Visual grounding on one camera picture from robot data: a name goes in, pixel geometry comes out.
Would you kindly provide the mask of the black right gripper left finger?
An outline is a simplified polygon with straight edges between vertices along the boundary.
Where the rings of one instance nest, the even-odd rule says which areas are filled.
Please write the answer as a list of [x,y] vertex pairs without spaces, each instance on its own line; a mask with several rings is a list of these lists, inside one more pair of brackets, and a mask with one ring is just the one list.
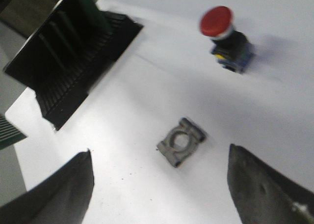
[[42,183],[1,206],[2,224],[80,224],[94,189],[90,151],[80,152]]

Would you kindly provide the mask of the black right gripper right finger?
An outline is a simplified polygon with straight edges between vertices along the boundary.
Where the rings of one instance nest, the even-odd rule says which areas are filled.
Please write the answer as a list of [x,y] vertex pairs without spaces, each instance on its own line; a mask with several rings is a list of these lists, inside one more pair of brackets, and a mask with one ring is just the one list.
[[242,146],[229,147],[227,183],[243,224],[312,224],[314,194]]

